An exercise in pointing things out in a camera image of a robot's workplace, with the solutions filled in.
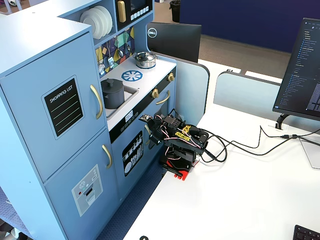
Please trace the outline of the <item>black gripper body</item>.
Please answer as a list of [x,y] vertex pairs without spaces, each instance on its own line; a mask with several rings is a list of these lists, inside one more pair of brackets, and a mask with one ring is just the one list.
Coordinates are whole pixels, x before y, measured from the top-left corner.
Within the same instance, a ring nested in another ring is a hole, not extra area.
[[167,137],[167,134],[163,130],[163,118],[160,115],[155,115],[153,120],[156,123],[156,129],[153,134],[157,137]]

